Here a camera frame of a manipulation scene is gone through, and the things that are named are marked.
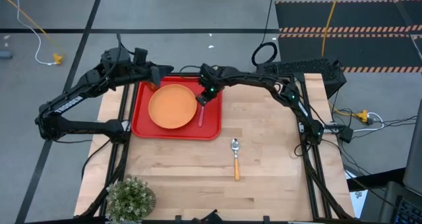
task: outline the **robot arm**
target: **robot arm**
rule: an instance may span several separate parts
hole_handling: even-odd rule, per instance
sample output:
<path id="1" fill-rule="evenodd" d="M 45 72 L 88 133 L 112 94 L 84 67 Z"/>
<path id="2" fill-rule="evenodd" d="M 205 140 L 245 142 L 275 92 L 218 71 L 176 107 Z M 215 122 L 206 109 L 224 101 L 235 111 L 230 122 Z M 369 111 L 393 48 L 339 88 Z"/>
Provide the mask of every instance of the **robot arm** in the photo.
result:
<path id="1" fill-rule="evenodd" d="M 140 81 L 159 86 L 161 79 L 173 70 L 172 66 L 146 61 L 147 50 L 136 48 L 133 61 L 129 53 L 122 45 L 105 51 L 100 64 L 85 73 L 76 86 L 41 105 L 35 120 L 41 137 L 58 140 L 66 134 L 105 134 L 112 142 L 122 142 L 125 129 L 117 119 L 105 123 L 80 122 L 69 121 L 61 115 L 86 98 L 98 97 L 117 86 Z"/>
<path id="2" fill-rule="evenodd" d="M 196 97 L 196 100 L 202 106 L 214 99 L 225 86 L 244 84 L 265 88 L 276 101 L 294 112 L 303 124 L 304 133 L 310 143 L 318 145 L 321 142 L 324 126 L 312 119 L 310 113 L 305 110 L 297 86 L 289 80 L 265 74 L 240 72 L 234 67 L 210 67 L 203 64 L 200 68 L 199 84 L 204 87 L 204 91 Z"/>

